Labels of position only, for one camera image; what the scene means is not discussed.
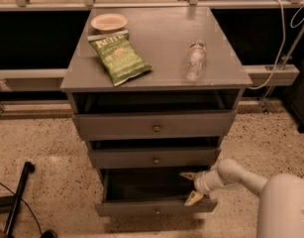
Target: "plastic bottle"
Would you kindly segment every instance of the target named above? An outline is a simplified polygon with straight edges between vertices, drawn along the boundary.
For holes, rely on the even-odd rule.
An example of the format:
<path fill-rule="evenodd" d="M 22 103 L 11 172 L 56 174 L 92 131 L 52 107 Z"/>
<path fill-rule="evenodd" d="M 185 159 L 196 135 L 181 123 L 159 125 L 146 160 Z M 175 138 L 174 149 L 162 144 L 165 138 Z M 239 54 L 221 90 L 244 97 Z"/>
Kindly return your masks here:
<path fill-rule="evenodd" d="M 190 46 L 184 67 L 184 78 L 187 81 L 196 81 L 202 77 L 206 57 L 207 49 L 203 41 L 198 40 Z"/>

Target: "floor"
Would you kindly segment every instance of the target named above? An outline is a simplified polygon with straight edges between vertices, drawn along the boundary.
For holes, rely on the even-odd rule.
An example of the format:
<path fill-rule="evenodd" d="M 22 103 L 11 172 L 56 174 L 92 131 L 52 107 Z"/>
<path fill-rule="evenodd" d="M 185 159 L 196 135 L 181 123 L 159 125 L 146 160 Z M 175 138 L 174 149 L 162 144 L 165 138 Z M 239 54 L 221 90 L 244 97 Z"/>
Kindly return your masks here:
<path fill-rule="evenodd" d="M 240 102 L 239 114 L 222 145 L 222 158 L 233 158 L 246 169 L 271 177 L 292 173 L 304 178 L 304 134 L 277 99 L 264 115 L 255 100 Z M 102 185 L 79 139 L 67 104 L 10 106 L 0 119 L 0 181 L 15 190 L 25 161 L 36 166 L 29 175 L 25 200 L 43 230 L 60 238 L 254 237 L 258 199 L 244 188 L 215 191 L 213 213 L 187 216 L 100 217 Z M 0 186 L 0 196 L 9 192 Z M 0 214 L 0 228 L 7 214 Z M 17 238 L 39 237 L 38 226 L 22 204 Z"/>

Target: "beige bowl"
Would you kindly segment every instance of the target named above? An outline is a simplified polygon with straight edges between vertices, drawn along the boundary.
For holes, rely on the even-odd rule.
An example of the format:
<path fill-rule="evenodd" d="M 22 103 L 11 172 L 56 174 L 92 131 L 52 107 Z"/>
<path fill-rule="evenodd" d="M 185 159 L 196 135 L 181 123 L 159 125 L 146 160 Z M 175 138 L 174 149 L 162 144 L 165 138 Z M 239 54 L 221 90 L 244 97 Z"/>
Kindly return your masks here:
<path fill-rule="evenodd" d="M 91 26 L 100 32 L 120 30 L 128 24 L 128 19 L 121 14 L 101 14 L 91 21 Z"/>

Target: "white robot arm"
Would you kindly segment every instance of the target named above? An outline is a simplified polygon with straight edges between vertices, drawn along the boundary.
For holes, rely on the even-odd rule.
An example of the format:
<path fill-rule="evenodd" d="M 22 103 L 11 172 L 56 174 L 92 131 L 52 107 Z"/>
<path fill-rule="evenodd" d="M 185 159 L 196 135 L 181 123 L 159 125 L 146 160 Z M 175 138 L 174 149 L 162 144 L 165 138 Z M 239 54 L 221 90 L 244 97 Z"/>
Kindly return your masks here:
<path fill-rule="evenodd" d="M 304 238 L 304 179 L 288 174 L 267 179 L 230 159 L 210 172 L 181 175 L 192 179 L 196 189 L 185 205 L 192 205 L 213 190 L 241 184 L 259 197 L 257 238 Z"/>

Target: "snack bag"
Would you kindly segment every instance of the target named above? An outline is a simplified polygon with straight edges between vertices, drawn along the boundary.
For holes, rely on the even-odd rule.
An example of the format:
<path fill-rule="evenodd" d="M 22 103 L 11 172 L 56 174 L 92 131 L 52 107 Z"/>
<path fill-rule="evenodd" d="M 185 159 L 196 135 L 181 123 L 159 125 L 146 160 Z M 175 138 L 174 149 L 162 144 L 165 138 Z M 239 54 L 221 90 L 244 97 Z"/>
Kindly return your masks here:
<path fill-rule="evenodd" d="M 89 44 L 107 68 L 114 86 L 151 69 L 151 66 L 136 54 L 128 38 L 127 30 L 111 35 L 88 37 Z"/>

